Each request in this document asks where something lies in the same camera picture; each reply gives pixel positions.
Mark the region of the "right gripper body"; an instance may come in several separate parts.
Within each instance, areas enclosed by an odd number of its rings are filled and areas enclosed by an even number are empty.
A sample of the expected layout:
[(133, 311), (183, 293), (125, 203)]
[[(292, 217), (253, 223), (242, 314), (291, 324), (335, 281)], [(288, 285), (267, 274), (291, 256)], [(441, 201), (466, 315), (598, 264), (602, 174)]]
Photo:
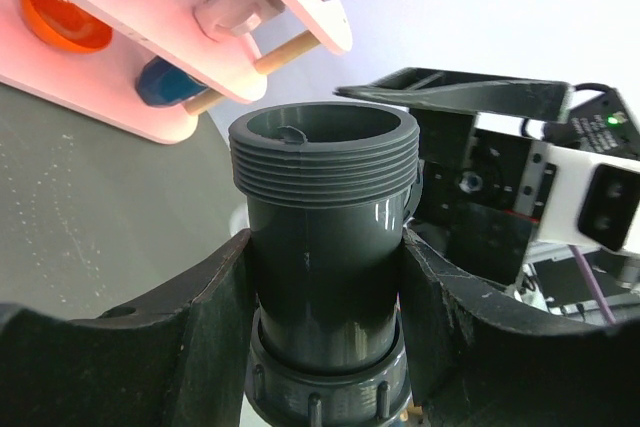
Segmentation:
[(409, 112), (420, 127), (423, 163), (411, 229), (464, 271), (513, 283), (556, 174), (549, 145), (480, 129), (471, 114)]

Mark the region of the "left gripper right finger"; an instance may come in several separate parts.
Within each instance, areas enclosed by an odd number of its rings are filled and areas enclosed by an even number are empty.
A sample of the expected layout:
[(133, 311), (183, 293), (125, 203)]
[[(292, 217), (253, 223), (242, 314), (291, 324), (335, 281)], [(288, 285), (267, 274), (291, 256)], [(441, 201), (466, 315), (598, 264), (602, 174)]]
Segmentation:
[(433, 426), (635, 426), (639, 323), (555, 316), (403, 234), (399, 288), (413, 399)]

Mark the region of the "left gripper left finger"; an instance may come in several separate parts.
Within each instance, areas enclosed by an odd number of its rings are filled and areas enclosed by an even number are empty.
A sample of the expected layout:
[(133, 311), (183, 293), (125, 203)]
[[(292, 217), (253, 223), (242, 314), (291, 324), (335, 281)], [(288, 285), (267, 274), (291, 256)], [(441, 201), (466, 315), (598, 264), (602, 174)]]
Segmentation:
[(1, 307), (5, 426), (236, 426), (255, 307), (242, 231), (95, 319)]

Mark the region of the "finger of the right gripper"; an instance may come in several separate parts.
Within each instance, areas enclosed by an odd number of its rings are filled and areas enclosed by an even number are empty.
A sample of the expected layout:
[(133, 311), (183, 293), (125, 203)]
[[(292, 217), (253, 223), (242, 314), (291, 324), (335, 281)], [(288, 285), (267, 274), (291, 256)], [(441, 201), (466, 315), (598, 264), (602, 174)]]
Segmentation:
[(368, 84), (337, 87), (334, 94), (411, 109), (564, 122), (573, 86), (563, 81), (408, 67)]

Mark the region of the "grey plastic pipe fitting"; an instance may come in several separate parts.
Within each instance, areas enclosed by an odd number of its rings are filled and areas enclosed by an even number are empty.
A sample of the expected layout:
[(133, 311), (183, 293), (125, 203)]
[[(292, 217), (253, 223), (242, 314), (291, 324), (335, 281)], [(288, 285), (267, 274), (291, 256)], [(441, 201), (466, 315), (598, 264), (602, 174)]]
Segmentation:
[(245, 389), (269, 424), (390, 426), (405, 409), (397, 300), (419, 132), (405, 111), (345, 102), (230, 126), (259, 302)]

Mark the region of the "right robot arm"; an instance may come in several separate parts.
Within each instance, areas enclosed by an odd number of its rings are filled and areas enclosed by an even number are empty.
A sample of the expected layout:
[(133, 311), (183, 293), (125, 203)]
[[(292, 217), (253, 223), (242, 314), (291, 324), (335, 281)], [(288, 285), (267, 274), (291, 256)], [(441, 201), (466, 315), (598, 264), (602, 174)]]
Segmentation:
[(538, 243), (638, 255), (639, 123), (616, 89), (405, 68), (336, 94), (416, 118), (416, 231), (453, 265), (505, 284)]

